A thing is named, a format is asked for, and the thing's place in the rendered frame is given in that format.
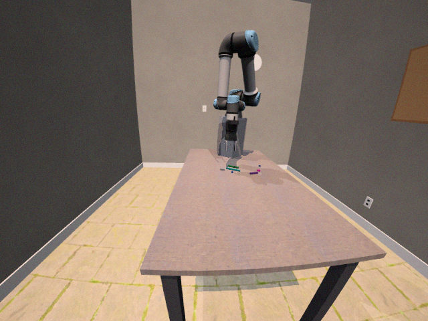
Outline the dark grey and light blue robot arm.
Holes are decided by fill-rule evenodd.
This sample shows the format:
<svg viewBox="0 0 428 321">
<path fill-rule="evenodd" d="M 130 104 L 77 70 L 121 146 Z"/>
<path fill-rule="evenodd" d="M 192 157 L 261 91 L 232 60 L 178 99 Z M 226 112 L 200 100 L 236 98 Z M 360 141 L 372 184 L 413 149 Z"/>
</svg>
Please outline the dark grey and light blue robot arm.
<svg viewBox="0 0 428 321">
<path fill-rule="evenodd" d="M 219 48 L 219 81 L 217 99 L 213 106 L 218 110 L 226 110 L 227 114 L 238 114 L 242 118 L 245 106 L 257 106 L 260 92 L 255 88 L 254 55 L 258 50 L 258 36 L 254 30 L 229 33 Z M 229 92 L 229 75 L 233 53 L 241 59 L 245 90 L 234 89 Z"/>
</svg>

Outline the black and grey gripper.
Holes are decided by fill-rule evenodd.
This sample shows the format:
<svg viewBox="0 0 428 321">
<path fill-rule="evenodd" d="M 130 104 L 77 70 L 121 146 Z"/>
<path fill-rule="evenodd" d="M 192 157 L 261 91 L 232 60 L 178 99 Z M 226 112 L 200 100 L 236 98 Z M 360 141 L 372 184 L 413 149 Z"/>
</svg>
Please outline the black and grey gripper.
<svg viewBox="0 0 428 321">
<path fill-rule="evenodd" d="M 227 151 L 227 141 L 234 141 L 235 145 L 234 145 L 234 151 L 236 151 L 236 142 L 237 142 L 237 125 L 234 124 L 239 124 L 238 122 L 238 114 L 227 114 L 226 116 L 226 135 L 225 135 L 225 150 Z"/>
</svg>

